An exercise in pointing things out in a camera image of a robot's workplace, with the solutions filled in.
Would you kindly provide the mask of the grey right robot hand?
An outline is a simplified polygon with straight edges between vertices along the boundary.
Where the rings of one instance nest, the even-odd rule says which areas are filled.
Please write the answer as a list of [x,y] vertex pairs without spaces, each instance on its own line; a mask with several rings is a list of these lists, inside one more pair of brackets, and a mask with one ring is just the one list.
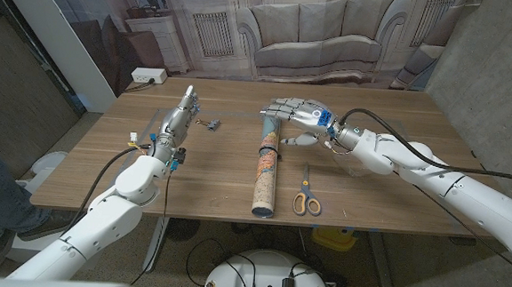
[[278,98],[263,107],[260,113],[285,120],[304,131],[295,138],[282,139],[286,146],[310,146],[321,138],[334,140],[337,116],[324,104],[316,100],[302,98]]

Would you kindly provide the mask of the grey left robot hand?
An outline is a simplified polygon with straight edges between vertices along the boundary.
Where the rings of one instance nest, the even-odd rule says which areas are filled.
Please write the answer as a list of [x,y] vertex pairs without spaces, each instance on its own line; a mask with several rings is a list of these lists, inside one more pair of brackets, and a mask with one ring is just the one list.
[[154,146],[148,154],[164,163],[172,158],[181,143],[185,141],[188,128],[198,112],[198,97],[194,86],[190,85],[179,105],[165,115]]

